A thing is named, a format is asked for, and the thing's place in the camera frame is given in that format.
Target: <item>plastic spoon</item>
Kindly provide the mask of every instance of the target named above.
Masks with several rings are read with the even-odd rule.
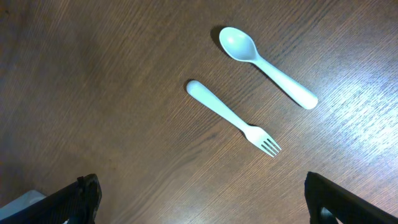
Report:
[[[303,108],[310,110],[317,105],[317,96],[262,58],[252,38],[243,31],[225,27],[220,32],[220,43],[231,58],[240,62],[250,62],[259,67]]]

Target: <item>dark wood tabletop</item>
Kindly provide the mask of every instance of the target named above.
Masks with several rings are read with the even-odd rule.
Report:
[[[305,110],[218,32],[249,34]],[[185,91],[206,85],[271,158]],[[0,0],[0,206],[98,175],[96,223],[308,223],[317,172],[398,216],[398,2]]]

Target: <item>fork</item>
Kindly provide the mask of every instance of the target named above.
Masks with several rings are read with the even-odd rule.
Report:
[[[200,82],[196,80],[189,81],[187,92],[197,101],[235,125],[244,133],[249,142],[266,154],[274,157],[281,150],[279,145],[262,128],[248,125]]]

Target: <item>cutlery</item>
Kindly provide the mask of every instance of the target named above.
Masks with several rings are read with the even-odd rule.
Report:
[[[274,157],[281,150],[278,144],[262,128],[248,125],[200,82],[196,80],[189,81],[187,92],[194,99],[235,125],[244,133],[249,142],[266,154]]]
[[[252,38],[243,31],[225,27],[220,32],[220,44],[231,58],[240,62],[250,62],[259,67],[303,108],[310,110],[317,105],[317,96],[262,58]]]

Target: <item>wood grain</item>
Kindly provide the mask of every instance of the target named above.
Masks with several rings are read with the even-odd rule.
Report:
[[[398,216],[397,1],[1,0],[0,11],[0,205],[96,173],[97,223],[308,223],[312,171]],[[223,54],[220,26],[247,32],[318,106]],[[191,98],[191,78],[283,151],[272,159]]]

